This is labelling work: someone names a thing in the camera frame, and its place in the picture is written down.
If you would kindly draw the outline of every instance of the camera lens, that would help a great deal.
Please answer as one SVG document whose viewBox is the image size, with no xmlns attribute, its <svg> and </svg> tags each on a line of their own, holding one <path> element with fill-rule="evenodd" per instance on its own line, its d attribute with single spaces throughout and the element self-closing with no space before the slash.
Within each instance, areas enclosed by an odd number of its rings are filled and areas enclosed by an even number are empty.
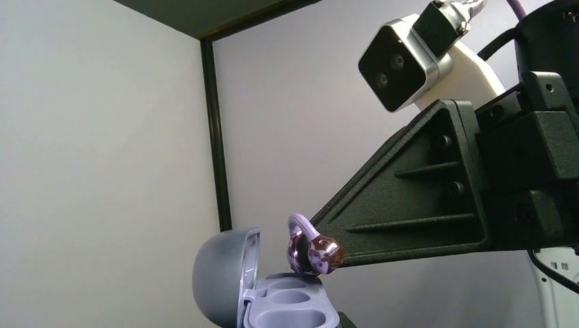
<svg viewBox="0 0 579 328">
<path fill-rule="evenodd" d="M 390 57 L 390 66 L 393 70 L 401 70 L 404 68 L 404 58 L 399 53 L 395 53 Z"/>
<path fill-rule="evenodd" d="M 388 85 L 388 77 L 384 73 L 378 73 L 376 75 L 376 85 L 380 89 L 384 89 Z"/>
</svg>

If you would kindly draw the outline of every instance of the black cable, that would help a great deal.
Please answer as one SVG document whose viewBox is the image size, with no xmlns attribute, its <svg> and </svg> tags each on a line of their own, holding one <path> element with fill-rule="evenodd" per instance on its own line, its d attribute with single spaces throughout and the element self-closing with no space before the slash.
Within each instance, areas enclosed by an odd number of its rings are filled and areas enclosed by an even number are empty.
<svg viewBox="0 0 579 328">
<path fill-rule="evenodd" d="M 485 62 L 494 55 L 498 49 L 501 49 L 505 44 L 519 36 L 519 30 L 516 28 L 508 29 L 491 41 L 483 50 L 479 51 L 479 57 Z"/>
<path fill-rule="evenodd" d="M 560 273 L 546 266 L 543 262 L 541 262 L 541 260 L 539 260 L 537 254 L 535 254 L 535 251 L 533 251 L 532 249 L 528 250 L 527 253 L 529 258 L 531 259 L 531 262 L 537 267 L 537 269 L 539 269 L 547 277 L 560 283 L 563 287 L 566 287 L 567 289 L 570 289 L 579 294 L 579 285 L 577 285 L 564 275 L 561 275 Z"/>
</svg>

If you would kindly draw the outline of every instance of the black metal frame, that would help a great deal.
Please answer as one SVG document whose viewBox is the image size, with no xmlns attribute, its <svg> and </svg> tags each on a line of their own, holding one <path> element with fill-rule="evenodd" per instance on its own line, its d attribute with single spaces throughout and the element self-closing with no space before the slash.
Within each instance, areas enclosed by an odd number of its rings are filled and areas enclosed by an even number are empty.
<svg viewBox="0 0 579 328">
<path fill-rule="evenodd" d="M 201 39 L 201 58 L 203 60 L 203 79 L 205 81 L 205 95 L 207 101 L 207 116 L 209 119 L 209 134 L 213 159 L 213 174 L 215 179 L 215 193 L 221 231 L 232 229 L 231 206 L 229 204 L 229 189 L 227 187 L 227 170 L 225 168 L 225 150 L 223 147 L 223 133 L 221 128 L 221 113 L 219 111 L 219 97 L 217 77 L 215 73 L 215 58 L 213 42 L 241 32 L 258 24 L 265 23 L 276 17 L 298 10 L 321 0 L 288 0 L 281 4 L 262 10 L 256 14 L 228 26 L 226 29 L 215 31 Z"/>
</svg>

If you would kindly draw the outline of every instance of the purple ear hook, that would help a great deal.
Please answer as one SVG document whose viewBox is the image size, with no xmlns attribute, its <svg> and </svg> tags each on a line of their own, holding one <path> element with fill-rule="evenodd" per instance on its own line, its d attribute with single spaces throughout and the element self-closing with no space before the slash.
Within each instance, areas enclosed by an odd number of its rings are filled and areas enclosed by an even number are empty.
<svg viewBox="0 0 579 328">
<path fill-rule="evenodd" d="M 321 235 L 311 222 L 301 214 L 294 214 L 287 220 L 289 246 L 287 260 L 296 273 L 304 275 L 329 274 L 337 269 L 344 259 L 343 249 L 338 242 Z M 299 242 L 302 237 L 308 241 L 307 261 L 299 256 Z"/>
</svg>

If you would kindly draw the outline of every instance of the screw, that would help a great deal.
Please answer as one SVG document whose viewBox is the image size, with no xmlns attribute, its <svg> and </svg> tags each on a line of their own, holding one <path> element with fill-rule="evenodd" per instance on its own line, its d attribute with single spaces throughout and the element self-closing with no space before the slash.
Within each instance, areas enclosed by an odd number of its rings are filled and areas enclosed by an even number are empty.
<svg viewBox="0 0 579 328">
<path fill-rule="evenodd" d="M 460 197 L 464 195 L 466 189 L 464 188 L 464 184 L 454 181 L 449 184 L 448 192 L 451 197 Z"/>
<path fill-rule="evenodd" d="M 441 135 L 436 140 L 436 146 L 440 149 L 448 149 L 452 146 L 452 139 L 448 135 Z"/>
<path fill-rule="evenodd" d="M 467 22 L 460 23 L 458 32 L 461 33 L 462 35 L 465 35 L 468 33 L 468 31 L 470 31 L 470 24 L 468 24 Z"/>
</svg>

